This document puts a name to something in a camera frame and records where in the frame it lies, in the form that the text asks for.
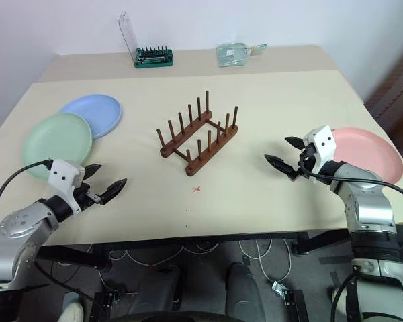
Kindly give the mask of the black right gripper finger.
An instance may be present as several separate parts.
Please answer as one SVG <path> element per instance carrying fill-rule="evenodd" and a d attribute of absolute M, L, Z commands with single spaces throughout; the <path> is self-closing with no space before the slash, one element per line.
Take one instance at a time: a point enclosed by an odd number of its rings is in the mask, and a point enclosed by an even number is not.
<path fill-rule="evenodd" d="M 296 136 L 288 136 L 285 137 L 285 140 L 296 149 L 303 150 L 306 147 L 302 138 Z"/>
<path fill-rule="evenodd" d="M 285 175 L 291 175 L 294 173 L 294 169 L 289 164 L 286 164 L 281 158 L 277 156 L 265 154 L 264 155 L 266 161 L 274 167 L 274 169 L 280 171 Z"/>

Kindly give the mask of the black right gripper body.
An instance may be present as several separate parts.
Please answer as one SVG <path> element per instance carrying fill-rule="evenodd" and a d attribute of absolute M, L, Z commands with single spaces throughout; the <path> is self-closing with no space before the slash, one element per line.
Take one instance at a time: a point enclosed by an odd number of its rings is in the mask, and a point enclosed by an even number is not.
<path fill-rule="evenodd" d="M 299 155 L 298 169 L 292 170 L 288 176 L 291 181 L 295 181 L 300 176 L 310 179 L 309 173 L 316 163 L 315 154 L 316 148 L 313 143 L 310 143 L 302 150 L 302 153 Z"/>

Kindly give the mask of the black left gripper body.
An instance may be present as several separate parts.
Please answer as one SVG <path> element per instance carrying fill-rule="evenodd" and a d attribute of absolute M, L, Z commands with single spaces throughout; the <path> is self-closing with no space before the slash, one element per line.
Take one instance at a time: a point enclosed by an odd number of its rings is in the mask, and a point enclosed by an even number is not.
<path fill-rule="evenodd" d="M 87 183 L 82 183 L 80 187 L 75 188 L 73 196 L 79 206 L 84 211 L 93 204 L 100 204 L 101 197 L 90 191 L 90 186 Z"/>

